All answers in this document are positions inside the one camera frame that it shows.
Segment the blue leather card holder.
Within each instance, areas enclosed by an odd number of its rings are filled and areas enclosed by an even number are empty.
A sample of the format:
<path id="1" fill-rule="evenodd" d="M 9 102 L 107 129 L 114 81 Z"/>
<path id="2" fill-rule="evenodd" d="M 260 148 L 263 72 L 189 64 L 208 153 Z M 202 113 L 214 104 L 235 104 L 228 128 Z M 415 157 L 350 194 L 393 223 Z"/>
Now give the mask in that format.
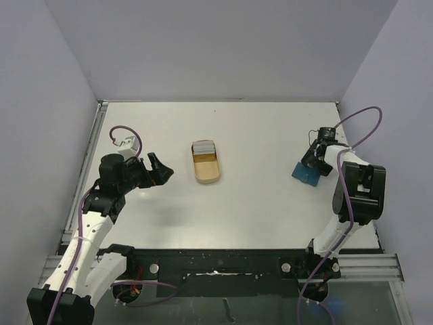
<path id="1" fill-rule="evenodd" d="M 310 167 L 304 166 L 301 162 L 298 162 L 292 171 L 292 177 L 306 185 L 316 187 L 321 174 Z"/>

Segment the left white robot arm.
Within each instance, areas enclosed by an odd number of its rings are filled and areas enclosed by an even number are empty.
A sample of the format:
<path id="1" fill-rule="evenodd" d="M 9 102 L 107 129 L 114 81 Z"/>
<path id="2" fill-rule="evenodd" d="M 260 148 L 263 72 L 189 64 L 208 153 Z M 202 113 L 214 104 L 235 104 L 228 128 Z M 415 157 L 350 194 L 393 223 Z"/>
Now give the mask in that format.
<path id="1" fill-rule="evenodd" d="M 78 208 L 77 229 L 62 259 L 42 288 L 32 288 L 27 306 L 33 324 L 92 324 L 95 307 L 119 277 L 131 279 L 138 262 L 132 246 L 100 246 L 116 223 L 132 190 L 164 185 L 174 171 L 153 153 L 141 158 L 121 154 L 101 158 L 99 178 Z"/>

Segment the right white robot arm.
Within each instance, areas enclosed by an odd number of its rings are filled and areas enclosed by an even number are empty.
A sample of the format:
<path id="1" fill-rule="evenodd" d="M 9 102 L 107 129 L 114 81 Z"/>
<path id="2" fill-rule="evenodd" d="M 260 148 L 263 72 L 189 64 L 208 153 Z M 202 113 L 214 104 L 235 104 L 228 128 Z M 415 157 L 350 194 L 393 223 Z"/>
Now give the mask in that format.
<path id="1" fill-rule="evenodd" d="M 300 161 L 305 168 L 303 182 L 310 176 L 338 174 L 332 196 L 332 217 L 324 230 L 311 240 L 308 254 L 301 260 L 302 271 L 318 276 L 325 269 L 324 259 L 338 256 L 342 246 L 362 227 L 381 217 L 384 210 L 386 168 L 359 158 L 336 139 L 336 129 L 322 127 Z"/>

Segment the stack of credit cards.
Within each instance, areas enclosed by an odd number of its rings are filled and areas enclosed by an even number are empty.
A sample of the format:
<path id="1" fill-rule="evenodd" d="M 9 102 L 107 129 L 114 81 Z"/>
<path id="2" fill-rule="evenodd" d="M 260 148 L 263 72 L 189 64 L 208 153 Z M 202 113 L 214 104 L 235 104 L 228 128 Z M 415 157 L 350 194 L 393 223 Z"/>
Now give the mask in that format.
<path id="1" fill-rule="evenodd" d="M 193 155 L 215 154 L 216 146 L 212 140 L 196 141 L 191 146 Z"/>

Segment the beige oval tray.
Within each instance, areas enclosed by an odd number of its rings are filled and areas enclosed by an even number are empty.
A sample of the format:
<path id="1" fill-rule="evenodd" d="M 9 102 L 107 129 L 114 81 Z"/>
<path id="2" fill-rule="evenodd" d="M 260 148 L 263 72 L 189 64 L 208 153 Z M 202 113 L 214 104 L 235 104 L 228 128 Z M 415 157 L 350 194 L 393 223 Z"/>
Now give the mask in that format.
<path id="1" fill-rule="evenodd" d="M 196 181 L 200 184 L 216 183 L 221 176 L 221 168 L 217 156 L 217 147 L 215 154 L 193 155 L 193 169 Z"/>

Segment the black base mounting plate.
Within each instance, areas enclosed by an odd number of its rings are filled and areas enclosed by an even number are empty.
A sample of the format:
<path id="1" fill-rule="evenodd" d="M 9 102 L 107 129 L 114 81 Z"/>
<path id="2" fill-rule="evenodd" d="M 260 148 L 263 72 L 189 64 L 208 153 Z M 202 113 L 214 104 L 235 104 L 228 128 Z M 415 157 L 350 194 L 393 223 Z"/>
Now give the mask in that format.
<path id="1" fill-rule="evenodd" d="M 118 280 L 153 280 L 158 297 L 256 297 L 294 298 L 301 280 L 312 277 L 318 288 L 341 276 L 338 260 L 324 259 L 306 249 L 133 249 L 113 245 L 98 252 L 127 258 Z"/>

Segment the aluminium left side rail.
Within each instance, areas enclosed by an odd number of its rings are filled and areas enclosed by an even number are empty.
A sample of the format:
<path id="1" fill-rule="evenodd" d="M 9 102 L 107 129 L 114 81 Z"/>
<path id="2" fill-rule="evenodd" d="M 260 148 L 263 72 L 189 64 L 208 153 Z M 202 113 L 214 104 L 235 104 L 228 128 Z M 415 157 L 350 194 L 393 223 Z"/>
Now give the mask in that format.
<path id="1" fill-rule="evenodd" d="M 79 174 L 78 184 L 76 186 L 76 191 L 74 194 L 74 200 L 72 202 L 72 206 L 64 228 L 64 233 L 62 234 L 62 238 L 60 240 L 60 246 L 68 245 L 71 236 L 75 232 L 74 225 L 76 224 L 76 215 L 78 211 L 78 206 L 81 201 L 81 198 L 83 197 L 83 194 L 86 191 L 85 185 L 86 185 L 87 177 L 90 171 L 93 155 L 96 149 L 97 141 L 99 139 L 101 128 L 104 123 L 107 108 L 108 108 L 107 101 L 98 101 L 95 118 L 89 136 L 89 141 L 85 151 L 83 163 L 81 165 L 81 171 Z"/>

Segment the aluminium rail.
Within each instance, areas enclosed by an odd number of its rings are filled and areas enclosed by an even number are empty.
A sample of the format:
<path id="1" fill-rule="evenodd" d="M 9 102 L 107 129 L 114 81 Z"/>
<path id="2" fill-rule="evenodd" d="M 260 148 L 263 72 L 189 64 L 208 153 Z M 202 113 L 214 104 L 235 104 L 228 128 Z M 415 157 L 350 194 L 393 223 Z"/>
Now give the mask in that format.
<path id="1" fill-rule="evenodd" d="M 74 194 L 74 200 L 72 202 L 72 206 L 64 228 L 64 233 L 62 234 L 62 238 L 60 240 L 60 246 L 68 245 L 71 236 L 75 232 L 74 225 L 76 224 L 76 215 L 78 211 L 78 206 L 81 201 L 81 198 L 83 197 L 83 194 L 86 191 L 85 185 L 86 185 L 87 177 L 90 171 L 93 155 L 96 149 L 97 141 L 99 139 L 101 128 L 104 123 L 107 108 L 108 108 L 107 101 L 98 101 L 95 118 L 89 136 L 89 141 L 85 151 L 83 163 L 81 165 L 81 171 L 79 174 L 78 184 L 76 186 L 76 191 Z"/>
<path id="2" fill-rule="evenodd" d="M 340 255 L 340 277 L 332 282 L 404 282 L 397 254 Z"/>

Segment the aluminium front rail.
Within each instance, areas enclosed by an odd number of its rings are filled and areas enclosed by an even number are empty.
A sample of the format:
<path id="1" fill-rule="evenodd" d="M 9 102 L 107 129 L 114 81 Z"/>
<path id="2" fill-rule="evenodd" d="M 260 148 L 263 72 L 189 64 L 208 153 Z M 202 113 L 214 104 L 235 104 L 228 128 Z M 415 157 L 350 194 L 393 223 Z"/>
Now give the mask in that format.
<path id="1" fill-rule="evenodd" d="M 404 282 L 397 254 L 340 255 L 340 277 L 332 282 Z"/>

